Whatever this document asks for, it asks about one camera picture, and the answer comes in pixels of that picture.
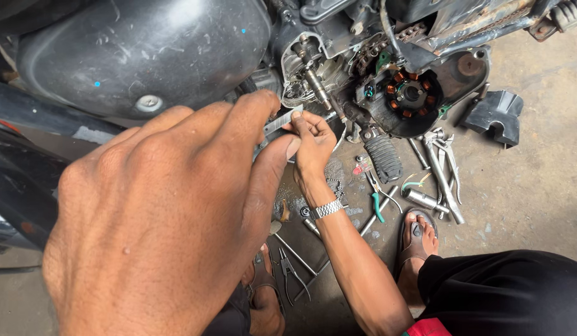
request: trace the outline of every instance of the black pants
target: black pants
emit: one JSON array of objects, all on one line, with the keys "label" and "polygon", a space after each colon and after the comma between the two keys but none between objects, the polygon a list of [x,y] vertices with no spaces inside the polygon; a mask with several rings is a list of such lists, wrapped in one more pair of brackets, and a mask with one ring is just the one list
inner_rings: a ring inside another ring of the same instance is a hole
[{"label": "black pants", "polygon": [[[437,317],[453,336],[577,335],[577,262],[561,255],[433,255],[417,286],[426,304],[419,319]],[[238,288],[204,335],[249,335],[245,301]]]}]

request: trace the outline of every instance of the engine cover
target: engine cover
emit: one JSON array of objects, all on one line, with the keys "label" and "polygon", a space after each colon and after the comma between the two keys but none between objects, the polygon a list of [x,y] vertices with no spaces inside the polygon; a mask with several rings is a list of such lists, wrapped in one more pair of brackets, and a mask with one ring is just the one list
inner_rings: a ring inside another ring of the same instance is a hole
[{"label": "engine cover", "polygon": [[149,119],[220,100],[261,62],[262,0],[98,0],[23,37],[30,90],[97,115]]}]

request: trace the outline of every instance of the wrist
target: wrist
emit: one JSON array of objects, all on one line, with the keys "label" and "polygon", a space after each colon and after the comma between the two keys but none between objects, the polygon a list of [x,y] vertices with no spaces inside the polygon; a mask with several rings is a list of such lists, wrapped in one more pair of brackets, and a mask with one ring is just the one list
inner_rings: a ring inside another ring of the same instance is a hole
[{"label": "wrist", "polygon": [[304,180],[299,184],[309,207],[313,210],[336,200],[336,195],[323,179]]}]

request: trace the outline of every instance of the red cloth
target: red cloth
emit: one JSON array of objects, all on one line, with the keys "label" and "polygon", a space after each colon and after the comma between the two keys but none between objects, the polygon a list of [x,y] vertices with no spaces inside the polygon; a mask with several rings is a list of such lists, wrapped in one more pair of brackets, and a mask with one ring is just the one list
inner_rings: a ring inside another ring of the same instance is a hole
[{"label": "red cloth", "polygon": [[407,333],[410,336],[452,336],[437,317],[417,321]]}]

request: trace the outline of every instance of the motorcycle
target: motorcycle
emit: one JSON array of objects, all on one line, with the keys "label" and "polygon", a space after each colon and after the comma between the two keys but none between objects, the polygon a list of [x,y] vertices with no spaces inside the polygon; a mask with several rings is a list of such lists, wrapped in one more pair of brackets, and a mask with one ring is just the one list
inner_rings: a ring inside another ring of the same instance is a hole
[{"label": "motorcycle", "polygon": [[424,134],[485,91],[487,42],[520,29],[542,42],[575,26],[577,0],[7,1],[0,253],[44,248],[69,164],[17,125],[105,143],[124,130],[109,117],[145,120],[267,88],[278,115],[304,105],[334,118],[341,138],[352,124],[349,140],[387,183],[403,175],[392,138]]}]

